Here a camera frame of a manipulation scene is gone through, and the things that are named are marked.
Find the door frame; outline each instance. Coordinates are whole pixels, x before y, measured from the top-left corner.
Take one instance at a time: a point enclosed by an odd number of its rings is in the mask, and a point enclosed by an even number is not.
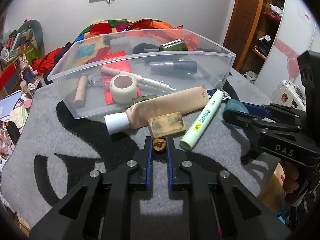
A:
[[[241,56],[239,58],[239,61],[238,61],[237,65],[233,66],[233,68],[235,68],[236,71],[240,71],[241,70],[244,58],[248,53],[250,44],[251,44],[253,36],[254,36],[254,33],[255,33],[256,28],[258,26],[261,10],[262,10],[262,6],[263,6],[263,1],[264,0],[259,0],[259,2],[258,2],[256,15],[254,16],[253,24],[252,24],[252,27],[251,27],[247,42],[246,42],[246,44],[244,46],[244,50],[242,51],[242,54],[241,54]],[[235,19],[235,15],[236,15],[236,11],[237,11],[238,5],[239,5],[239,0],[236,0],[235,1],[235,6],[233,7],[233,11],[232,11],[229,27],[228,27],[228,30],[227,30],[227,34],[226,34],[226,37],[225,37],[224,42],[223,42],[223,46],[225,46],[225,44],[227,43],[227,40],[229,38],[229,35],[230,35],[230,32],[231,32],[231,28],[232,28],[232,25],[233,25],[233,22],[234,22],[234,19]]]

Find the green roll-on stick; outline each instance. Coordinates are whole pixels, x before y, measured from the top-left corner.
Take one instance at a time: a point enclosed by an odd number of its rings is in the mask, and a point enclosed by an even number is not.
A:
[[[203,134],[205,128],[208,126],[212,117],[216,113],[222,101],[222,98],[223,92],[217,90],[210,101],[207,103],[207,105],[204,107],[201,114],[180,140],[181,147],[185,148],[188,151],[191,151],[191,149],[196,145],[200,136]]]

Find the wooden door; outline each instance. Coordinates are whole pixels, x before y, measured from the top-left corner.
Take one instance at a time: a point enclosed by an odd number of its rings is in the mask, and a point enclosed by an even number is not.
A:
[[[236,0],[223,46],[236,53],[233,68],[241,68],[257,28],[263,0]]]

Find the small brown round object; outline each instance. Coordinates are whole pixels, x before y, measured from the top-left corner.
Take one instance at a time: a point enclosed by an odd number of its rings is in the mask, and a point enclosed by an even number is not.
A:
[[[153,148],[156,152],[161,152],[165,149],[166,147],[166,143],[165,143],[165,140],[163,139],[154,139],[153,140]]]

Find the yellow label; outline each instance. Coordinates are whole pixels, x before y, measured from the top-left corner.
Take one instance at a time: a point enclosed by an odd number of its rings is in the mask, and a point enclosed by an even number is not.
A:
[[[197,123],[193,130],[198,131],[201,126],[201,123]]]

